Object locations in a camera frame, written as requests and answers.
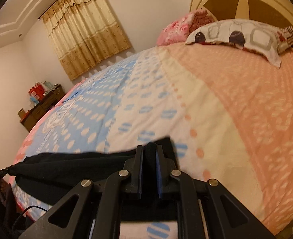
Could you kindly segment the dark wooden desk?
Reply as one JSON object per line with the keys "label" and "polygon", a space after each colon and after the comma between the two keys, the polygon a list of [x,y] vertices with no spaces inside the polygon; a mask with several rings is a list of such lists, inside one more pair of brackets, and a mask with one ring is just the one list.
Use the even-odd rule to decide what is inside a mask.
{"label": "dark wooden desk", "polygon": [[25,116],[20,120],[20,123],[30,132],[37,122],[65,96],[65,92],[58,84],[53,90],[49,91],[44,99],[28,110]]}

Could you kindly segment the beige window curtain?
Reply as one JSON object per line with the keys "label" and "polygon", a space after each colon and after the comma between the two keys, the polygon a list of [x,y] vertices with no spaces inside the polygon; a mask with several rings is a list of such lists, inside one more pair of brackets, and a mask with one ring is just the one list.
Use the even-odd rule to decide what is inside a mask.
{"label": "beige window curtain", "polygon": [[70,80],[131,48],[106,0],[57,0],[41,19]]}

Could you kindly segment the yellow box on desk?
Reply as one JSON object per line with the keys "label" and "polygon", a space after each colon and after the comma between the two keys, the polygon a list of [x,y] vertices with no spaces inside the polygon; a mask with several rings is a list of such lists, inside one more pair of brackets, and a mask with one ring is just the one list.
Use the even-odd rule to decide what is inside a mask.
{"label": "yellow box on desk", "polygon": [[26,112],[25,112],[25,110],[24,110],[23,108],[21,108],[21,109],[19,110],[19,112],[18,112],[18,116],[20,117],[20,119],[25,118],[25,116],[26,116]]}

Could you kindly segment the white grey patterned pillow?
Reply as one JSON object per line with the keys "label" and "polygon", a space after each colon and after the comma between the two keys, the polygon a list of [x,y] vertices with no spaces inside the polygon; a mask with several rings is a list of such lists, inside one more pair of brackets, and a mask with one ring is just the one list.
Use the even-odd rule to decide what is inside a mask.
{"label": "white grey patterned pillow", "polygon": [[280,54],[293,46],[293,27],[276,27],[245,19],[230,19],[203,25],[189,34],[185,44],[225,44],[264,56],[280,68]]}

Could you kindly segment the red gift bag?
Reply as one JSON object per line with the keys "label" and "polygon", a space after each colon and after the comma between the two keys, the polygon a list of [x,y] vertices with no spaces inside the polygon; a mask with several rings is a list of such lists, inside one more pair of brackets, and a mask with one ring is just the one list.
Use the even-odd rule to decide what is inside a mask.
{"label": "red gift bag", "polygon": [[35,83],[35,85],[29,90],[29,95],[35,97],[38,101],[44,99],[45,90],[40,83]]}

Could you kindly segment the pink floral folded blanket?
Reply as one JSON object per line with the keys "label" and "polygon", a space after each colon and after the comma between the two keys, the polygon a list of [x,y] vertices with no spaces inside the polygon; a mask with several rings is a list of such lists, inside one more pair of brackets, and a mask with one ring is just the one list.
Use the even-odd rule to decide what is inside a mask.
{"label": "pink floral folded blanket", "polygon": [[214,22],[215,19],[207,9],[189,12],[182,18],[170,23],[162,29],[158,39],[158,46],[185,42],[189,34],[199,27]]}

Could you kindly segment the black trousers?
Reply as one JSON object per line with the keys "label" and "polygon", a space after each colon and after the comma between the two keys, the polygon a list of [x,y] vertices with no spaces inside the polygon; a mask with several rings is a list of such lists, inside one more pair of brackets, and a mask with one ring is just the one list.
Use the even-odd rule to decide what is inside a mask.
{"label": "black trousers", "polygon": [[0,170],[0,179],[14,176],[17,185],[48,205],[56,204],[83,179],[98,182],[123,169],[134,158],[136,149],[104,154],[40,153]]}

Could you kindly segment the blue pink patterned bedspread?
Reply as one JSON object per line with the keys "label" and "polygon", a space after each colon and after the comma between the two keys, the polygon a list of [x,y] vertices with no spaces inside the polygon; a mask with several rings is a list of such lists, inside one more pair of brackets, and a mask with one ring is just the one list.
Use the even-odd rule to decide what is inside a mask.
{"label": "blue pink patterned bedspread", "polygon": [[276,68],[225,45],[145,50],[70,90],[16,162],[112,153],[169,136],[182,171],[219,180],[272,233],[293,220],[293,49]]}

